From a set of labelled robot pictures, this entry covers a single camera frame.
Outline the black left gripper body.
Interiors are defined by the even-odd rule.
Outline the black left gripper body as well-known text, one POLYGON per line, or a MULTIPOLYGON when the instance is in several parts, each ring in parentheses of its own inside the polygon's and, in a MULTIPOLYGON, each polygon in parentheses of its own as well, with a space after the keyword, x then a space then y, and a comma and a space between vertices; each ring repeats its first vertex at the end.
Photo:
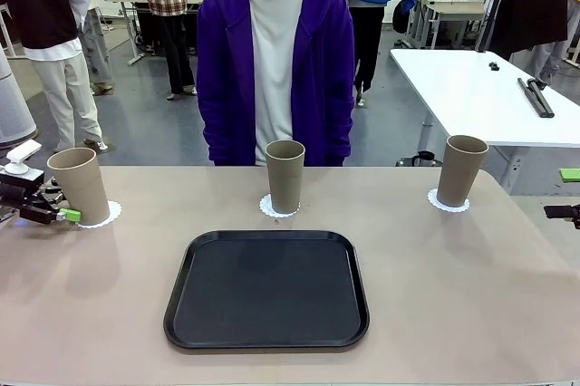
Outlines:
POLYGON ((35 223, 46 222, 46 208, 37 193, 29 193, 24 188, 1 184, 1 205, 14 208, 19 217, 35 223))

